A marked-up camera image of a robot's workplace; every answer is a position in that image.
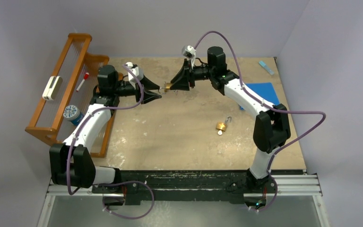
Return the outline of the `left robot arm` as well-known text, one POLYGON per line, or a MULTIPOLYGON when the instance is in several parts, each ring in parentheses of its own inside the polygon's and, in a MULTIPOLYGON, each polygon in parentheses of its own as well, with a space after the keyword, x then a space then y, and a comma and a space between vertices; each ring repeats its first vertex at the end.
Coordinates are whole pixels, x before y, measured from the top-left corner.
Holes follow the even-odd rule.
POLYGON ((92 145, 115 111, 121 109, 120 97, 135 97, 136 104, 132 108, 162 97, 157 93, 161 87, 148 79, 138 65, 127 62, 123 67, 128 72, 126 79, 121 79, 112 65, 98 69, 98 84, 93 89, 83 119, 62 143, 50 147, 51 180, 54 184, 69 188, 103 184, 109 193, 121 190, 122 180, 116 177, 118 169, 96 166, 90 152, 92 145))

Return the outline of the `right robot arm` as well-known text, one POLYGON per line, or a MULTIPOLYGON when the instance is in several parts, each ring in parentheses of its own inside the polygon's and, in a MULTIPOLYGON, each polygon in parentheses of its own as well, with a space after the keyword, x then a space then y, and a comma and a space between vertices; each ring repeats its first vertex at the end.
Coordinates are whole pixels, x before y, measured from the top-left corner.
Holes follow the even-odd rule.
POLYGON ((234 100, 255 120, 253 141, 257 147, 254 161, 247 171, 246 185, 251 192, 259 192, 270 180, 269 163, 275 152, 291 137, 290 123, 283 104, 275 105, 240 82, 240 76, 228 69, 223 48, 207 50, 207 62, 195 66, 196 50, 183 48, 183 66, 166 84, 165 90, 188 91, 198 80, 210 80, 212 87, 234 100))

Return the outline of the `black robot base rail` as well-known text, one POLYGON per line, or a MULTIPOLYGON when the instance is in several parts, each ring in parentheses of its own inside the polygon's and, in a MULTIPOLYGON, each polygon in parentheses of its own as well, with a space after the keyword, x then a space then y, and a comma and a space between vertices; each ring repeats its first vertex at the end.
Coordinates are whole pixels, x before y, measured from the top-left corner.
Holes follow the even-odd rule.
POLYGON ((102 196, 106 204, 143 201, 208 201, 263 208, 279 196, 322 194, 317 175, 276 170, 256 179, 249 170, 117 170, 115 186, 93 184, 76 196, 102 196))

